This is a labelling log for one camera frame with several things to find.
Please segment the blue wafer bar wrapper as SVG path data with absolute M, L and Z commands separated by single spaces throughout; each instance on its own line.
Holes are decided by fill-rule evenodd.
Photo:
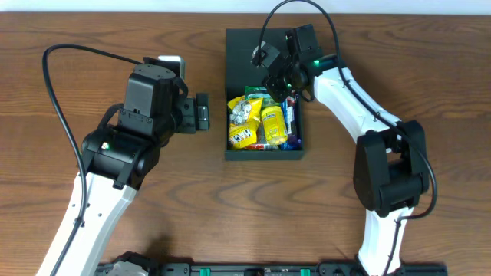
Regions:
M 299 150 L 301 148 L 302 140 L 296 120 L 296 103 L 295 97 L 288 96 L 281 104 L 287 132 L 287 141 L 280 146 L 281 150 Z

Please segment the green red chocolate bar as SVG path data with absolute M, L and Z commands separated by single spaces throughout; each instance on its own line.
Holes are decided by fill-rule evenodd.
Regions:
M 265 87 L 245 86 L 245 99 L 271 99 L 271 95 Z

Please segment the dark green box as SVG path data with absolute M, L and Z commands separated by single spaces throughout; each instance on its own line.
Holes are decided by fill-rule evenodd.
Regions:
M 257 68 L 251 64 L 252 52 L 257 47 L 260 28 L 227 28 L 226 29 L 226 72 L 225 72 L 225 97 L 226 104 L 235 97 L 245 94 L 245 86 L 261 86 L 267 70 Z M 285 40 L 287 28 L 267 29 L 263 41 L 268 42 L 281 51 L 288 54 Z M 300 160 L 304 155 L 304 132 L 302 106 L 300 100 L 295 106 L 295 123 L 301 138 L 300 147 L 297 150 L 232 150 L 229 142 L 229 116 L 228 107 L 225 108 L 226 134 L 225 134 L 225 160 L 226 161 L 270 161 L 270 160 Z

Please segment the yellow Mentos bottle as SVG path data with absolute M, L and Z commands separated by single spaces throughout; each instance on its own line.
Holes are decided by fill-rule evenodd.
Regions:
M 282 108 L 279 106 L 266 107 L 261 112 L 265 138 L 271 145 L 280 145 L 287 141 L 288 133 Z

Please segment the yellow Hacks candy bag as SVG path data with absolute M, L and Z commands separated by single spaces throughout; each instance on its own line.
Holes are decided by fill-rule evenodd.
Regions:
M 240 150 L 257 142 L 261 119 L 262 98 L 236 97 L 227 103 L 229 108 L 228 142 L 233 150 Z

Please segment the dark blue Dairy Milk bar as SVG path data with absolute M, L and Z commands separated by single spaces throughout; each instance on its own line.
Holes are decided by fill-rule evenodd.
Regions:
M 284 115 L 285 115 L 285 123 L 287 126 L 287 134 L 289 140 L 296 140 L 298 138 L 295 106 L 296 106 L 296 99 L 292 96 L 288 96 L 284 102 Z

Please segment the green snack bag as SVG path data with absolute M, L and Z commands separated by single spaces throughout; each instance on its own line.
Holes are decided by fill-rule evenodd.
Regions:
M 263 111 L 266 107 L 278 106 L 279 103 L 275 102 L 269 95 L 266 94 L 250 94 L 247 96 L 248 100 L 262 99 L 262 107 L 260 111 Z M 264 125 L 262 119 L 260 120 L 259 127 L 256 131 L 257 140 L 255 143 L 245 147 L 246 150 L 262 150 L 262 151 L 276 151 L 280 150 L 278 145 L 270 144 L 266 137 L 264 131 Z

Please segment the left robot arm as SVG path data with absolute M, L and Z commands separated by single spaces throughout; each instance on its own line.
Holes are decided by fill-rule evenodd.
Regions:
M 208 130 L 208 97 L 189 97 L 180 56 L 145 57 L 123 103 L 111 106 L 82 143 L 81 170 L 39 275 L 93 275 L 112 233 L 161 149 L 176 133 Z

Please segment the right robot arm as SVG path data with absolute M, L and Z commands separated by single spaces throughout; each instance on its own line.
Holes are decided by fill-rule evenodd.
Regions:
M 366 209 L 364 240 L 357 260 L 362 274 L 400 270 L 407 221 L 429 188 L 424 131 L 376 103 L 357 83 L 339 53 L 324 55 L 312 25 L 286 31 L 288 55 L 260 40 L 252 63 L 264 67 L 263 81 L 276 101 L 307 91 L 324 104 L 356 144 L 353 184 Z

